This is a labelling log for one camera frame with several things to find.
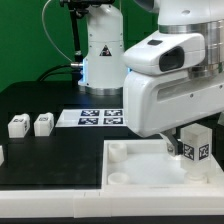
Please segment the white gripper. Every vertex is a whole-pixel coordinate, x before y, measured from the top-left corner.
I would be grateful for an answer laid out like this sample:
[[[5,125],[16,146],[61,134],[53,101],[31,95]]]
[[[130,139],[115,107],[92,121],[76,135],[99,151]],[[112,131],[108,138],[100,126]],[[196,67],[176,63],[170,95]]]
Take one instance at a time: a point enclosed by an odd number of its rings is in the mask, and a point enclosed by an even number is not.
[[[124,54],[131,69],[123,87],[125,122],[141,137],[162,132],[171,156],[177,155],[177,142],[165,130],[224,111],[224,74],[190,76],[204,58],[205,40],[199,33],[156,31]]]

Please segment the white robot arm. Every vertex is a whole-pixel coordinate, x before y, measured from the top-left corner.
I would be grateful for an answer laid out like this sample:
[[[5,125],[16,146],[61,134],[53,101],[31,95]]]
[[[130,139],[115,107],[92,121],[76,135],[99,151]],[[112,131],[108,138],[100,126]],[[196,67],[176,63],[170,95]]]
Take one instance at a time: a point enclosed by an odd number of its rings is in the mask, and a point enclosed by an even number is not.
[[[133,0],[157,30],[124,50],[120,15],[88,7],[89,52],[81,87],[123,94],[124,120],[141,137],[224,110],[224,0]]]

